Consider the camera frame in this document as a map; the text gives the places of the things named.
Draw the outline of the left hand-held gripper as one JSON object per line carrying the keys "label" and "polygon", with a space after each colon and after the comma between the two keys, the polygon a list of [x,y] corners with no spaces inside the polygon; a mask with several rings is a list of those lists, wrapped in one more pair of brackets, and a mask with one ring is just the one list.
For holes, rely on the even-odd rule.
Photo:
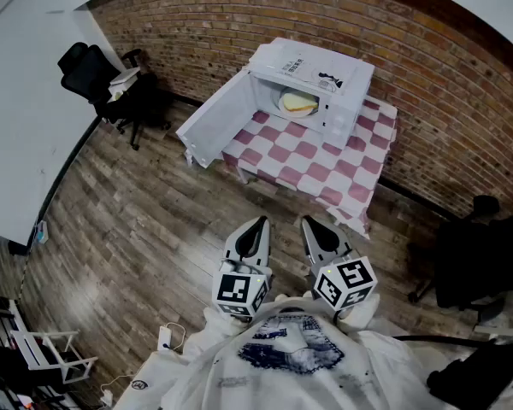
{"label": "left hand-held gripper", "polygon": [[[254,319],[271,286],[270,223],[266,216],[245,222],[228,238],[213,277],[212,301],[223,315]],[[230,259],[255,259],[256,265]]]}

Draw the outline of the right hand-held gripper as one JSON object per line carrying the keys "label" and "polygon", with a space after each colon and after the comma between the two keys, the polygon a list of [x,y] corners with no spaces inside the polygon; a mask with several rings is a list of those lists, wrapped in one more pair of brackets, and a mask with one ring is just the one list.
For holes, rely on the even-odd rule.
{"label": "right hand-held gripper", "polygon": [[338,226],[305,215],[301,219],[304,250],[310,261],[311,295],[330,310],[342,311],[365,301],[377,285],[367,256],[354,256]]}

